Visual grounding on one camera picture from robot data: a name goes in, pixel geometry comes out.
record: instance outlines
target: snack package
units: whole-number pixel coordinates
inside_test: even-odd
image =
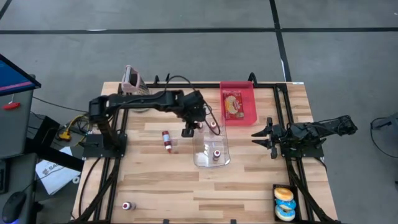
[[[242,95],[239,91],[223,93],[225,105],[225,119],[243,119]]]

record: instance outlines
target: concrete floor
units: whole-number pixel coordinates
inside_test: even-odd
[[[276,0],[287,27],[398,27],[393,0]],[[266,0],[13,0],[0,30],[273,27]],[[372,119],[398,111],[398,33],[283,33],[293,81],[305,82],[315,120],[351,115],[359,130],[325,143],[328,177],[339,219],[345,223],[396,223],[398,161],[372,145]],[[0,35],[0,52],[42,88],[34,95],[87,110],[102,83],[119,81],[126,64],[146,80],[167,73],[193,81],[283,81],[277,39],[258,34]],[[60,123],[76,113],[34,101],[32,111]],[[398,156],[389,128],[375,133]],[[39,223],[65,222],[76,185],[48,199]]]

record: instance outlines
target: black container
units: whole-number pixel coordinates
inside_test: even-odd
[[[278,216],[276,216],[276,213],[275,213],[276,198],[275,198],[275,195],[274,195],[274,190],[277,187],[283,187],[283,188],[289,189],[289,190],[291,190],[293,192],[293,199],[296,201],[296,208],[294,209],[294,212],[296,213],[296,216],[290,222],[283,221],[280,218],[278,218]],[[272,194],[274,196],[274,219],[275,219],[275,221],[286,222],[286,223],[294,223],[294,222],[301,221],[301,212],[300,212],[300,205],[299,205],[299,193],[297,192],[297,187],[296,186],[283,185],[283,184],[274,184],[272,186]]]

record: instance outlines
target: wooden table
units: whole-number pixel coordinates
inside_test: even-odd
[[[287,86],[294,121],[312,122],[304,85],[288,83]],[[118,83],[106,82],[102,95],[116,93],[117,90]],[[204,88],[200,91],[219,118],[220,90]],[[274,223],[272,184],[289,184],[289,179],[284,158],[271,159],[269,150],[251,142],[255,139],[251,134],[264,128],[268,116],[273,118],[274,124],[278,121],[272,89],[255,88],[254,96],[257,122],[252,126],[226,128],[231,163],[212,169],[195,166],[192,140],[180,137],[185,123],[173,113],[130,111],[126,128],[128,147],[121,160],[111,222],[162,223],[163,219],[169,219],[171,223],[229,223],[231,219],[237,219],[238,223]],[[282,94],[280,101],[286,122]],[[179,154],[170,155],[164,149],[161,135],[164,130],[170,131]],[[103,160],[99,161],[88,180],[82,210],[98,192]],[[76,217],[83,181],[94,161],[88,159],[83,168],[73,208]],[[325,168],[313,158],[304,158],[303,164],[310,193],[326,214],[337,219]],[[108,196],[105,195],[102,219],[107,201]],[[126,201],[137,203],[137,209],[123,210],[121,205]],[[302,218],[307,219],[302,195],[300,209]]]

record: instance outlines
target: clear plastic container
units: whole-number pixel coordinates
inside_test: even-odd
[[[224,93],[239,92],[242,97],[243,113],[242,119],[226,119]],[[254,101],[253,83],[243,82],[220,82],[221,116],[228,126],[249,126],[257,121],[256,102]]]
[[[215,135],[205,122],[203,127],[196,129],[193,135],[193,161],[198,167],[220,167],[228,165],[231,162],[228,151],[228,142],[226,137],[225,125],[219,123],[220,135]],[[220,156],[215,156],[215,151],[219,151]]]

